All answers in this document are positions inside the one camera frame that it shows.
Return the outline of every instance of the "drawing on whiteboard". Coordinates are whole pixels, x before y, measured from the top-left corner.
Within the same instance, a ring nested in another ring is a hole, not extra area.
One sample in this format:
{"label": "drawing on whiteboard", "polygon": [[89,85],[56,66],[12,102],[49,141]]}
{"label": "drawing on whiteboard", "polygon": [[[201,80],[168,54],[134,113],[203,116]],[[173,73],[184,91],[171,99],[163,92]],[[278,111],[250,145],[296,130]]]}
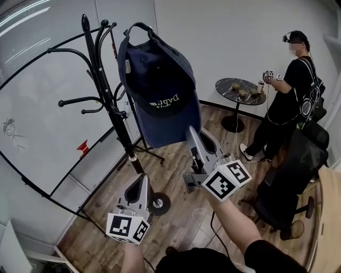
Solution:
{"label": "drawing on whiteboard", "polygon": [[85,140],[78,148],[77,151],[82,151],[82,155],[80,156],[80,158],[82,158],[83,156],[85,156],[85,154],[89,151],[89,147],[87,146],[87,140]]}
{"label": "drawing on whiteboard", "polygon": [[[17,142],[17,138],[23,138],[23,135],[14,134],[15,133],[15,126],[14,126],[15,120],[13,118],[8,118],[6,122],[3,122],[3,130],[4,135],[8,135],[9,137],[12,137],[12,142]],[[20,148],[26,150],[26,148],[20,144],[17,143],[18,151]]]}

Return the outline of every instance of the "round table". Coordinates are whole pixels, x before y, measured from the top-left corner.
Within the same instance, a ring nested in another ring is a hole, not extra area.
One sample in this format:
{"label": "round table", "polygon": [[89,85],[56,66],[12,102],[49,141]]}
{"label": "round table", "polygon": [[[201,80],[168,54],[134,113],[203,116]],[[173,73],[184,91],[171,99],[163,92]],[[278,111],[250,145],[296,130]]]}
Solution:
{"label": "round table", "polygon": [[[245,97],[241,97],[238,91],[232,89],[232,85],[237,83],[240,85],[241,90],[245,90],[248,94]],[[233,116],[227,116],[222,119],[222,126],[234,133],[242,132],[245,128],[244,123],[238,118],[239,105],[261,105],[266,100],[264,92],[262,94],[251,95],[251,89],[257,90],[257,85],[248,82],[244,79],[238,78],[225,78],[216,82],[215,88],[220,95],[224,98],[232,100],[237,103],[236,110]]]}

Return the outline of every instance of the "black office chair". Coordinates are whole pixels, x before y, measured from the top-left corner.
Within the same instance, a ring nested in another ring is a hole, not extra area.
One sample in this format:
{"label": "black office chair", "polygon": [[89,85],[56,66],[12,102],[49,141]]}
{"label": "black office chair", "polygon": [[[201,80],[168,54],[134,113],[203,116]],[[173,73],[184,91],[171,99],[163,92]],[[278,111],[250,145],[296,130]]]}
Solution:
{"label": "black office chair", "polygon": [[281,230],[283,240],[290,238],[295,214],[305,211],[308,219],[312,216],[313,197],[309,197],[307,205],[297,209],[298,195],[303,193],[320,167],[327,162],[328,152],[325,146],[326,140],[329,142],[329,136],[326,135],[328,132],[317,123],[313,123],[305,131],[295,130],[285,159],[279,167],[268,170],[257,188],[255,200],[239,201],[239,204],[251,203],[258,214],[256,221],[262,219],[273,230]]}

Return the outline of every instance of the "white cable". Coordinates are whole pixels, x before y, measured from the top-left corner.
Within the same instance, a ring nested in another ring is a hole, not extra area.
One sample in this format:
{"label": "white cable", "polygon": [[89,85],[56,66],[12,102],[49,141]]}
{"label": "white cable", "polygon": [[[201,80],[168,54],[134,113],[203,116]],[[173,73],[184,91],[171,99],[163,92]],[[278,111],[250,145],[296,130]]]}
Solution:
{"label": "white cable", "polygon": [[238,138],[237,138],[237,130],[238,130],[238,113],[237,114],[237,127],[236,127],[236,148],[237,148],[237,160],[239,159],[239,152],[238,152]]}
{"label": "white cable", "polygon": [[291,120],[289,120],[289,121],[287,121],[287,122],[284,122],[284,123],[282,123],[282,124],[278,124],[278,123],[276,123],[276,122],[273,122],[273,121],[270,119],[270,117],[269,117],[269,89],[270,89],[270,83],[267,85],[267,98],[266,98],[266,110],[267,110],[267,112],[266,112],[266,115],[267,115],[268,120],[269,120],[271,123],[275,124],[275,125],[286,125],[286,124],[288,124],[289,122],[292,122],[295,118],[297,118],[300,114],[302,114],[303,111],[305,110],[305,108],[308,106],[308,104],[306,104],[305,107],[303,108],[303,110],[302,110],[300,113],[298,113],[294,118],[292,118]]}
{"label": "white cable", "polygon": [[[206,211],[208,214],[212,215],[212,213],[210,213],[207,209],[205,208],[196,208],[193,212],[192,212],[192,219],[194,221],[194,223],[196,224],[196,226],[211,240],[212,237],[214,237],[215,235],[213,236],[209,236],[207,235],[206,232],[203,231],[203,229],[197,224],[196,220],[194,219],[194,212],[196,212],[197,210],[203,210],[203,211]],[[214,242],[212,241],[210,244],[213,244],[214,247],[217,249],[217,246],[214,244]]]}

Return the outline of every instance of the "chair armrest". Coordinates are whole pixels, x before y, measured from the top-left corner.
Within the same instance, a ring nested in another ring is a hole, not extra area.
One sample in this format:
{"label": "chair armrest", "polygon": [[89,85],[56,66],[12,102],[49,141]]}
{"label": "chair armrest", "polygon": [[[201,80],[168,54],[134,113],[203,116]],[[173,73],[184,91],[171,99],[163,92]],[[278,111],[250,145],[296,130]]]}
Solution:
{"label": "chair armrest", "polygon": [[295,214],[305,211],[305,217],[310,219],[314,212],[314,198],[309,196],[308,204],[296,210]]}
{"label": "chair armrest", "polygon": [[270,187],[272,184],[273,179],[275,178],[277,173],[277,168],[270,167],[270,169],[266,172],[263,181]]}
{"label": "chair armrest", "polygon": [[272,184],[273,179],[275,178],[277,173],[277,168],[271,166],[270,169],[266,172],[265,177],[257,187],[257,193],[261,194],[262,192],[266,191],[269,189],[269,187]]}

